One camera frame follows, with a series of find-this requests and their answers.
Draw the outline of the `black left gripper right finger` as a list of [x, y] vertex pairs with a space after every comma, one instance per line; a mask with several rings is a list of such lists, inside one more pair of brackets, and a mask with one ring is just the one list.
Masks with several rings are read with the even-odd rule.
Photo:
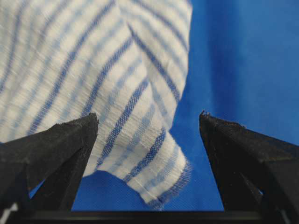
[[199, 132], [225, 210], [256, 210], [262, 198], [299, 210], [299, 147], [238, 123], [199, 115]]

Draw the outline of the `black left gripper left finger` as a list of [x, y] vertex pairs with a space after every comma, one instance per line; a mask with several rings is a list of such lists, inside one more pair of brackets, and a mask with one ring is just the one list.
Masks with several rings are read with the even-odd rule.
[[70, 210], [97, 138], [95, 113], [0, 146], [0, 208]]

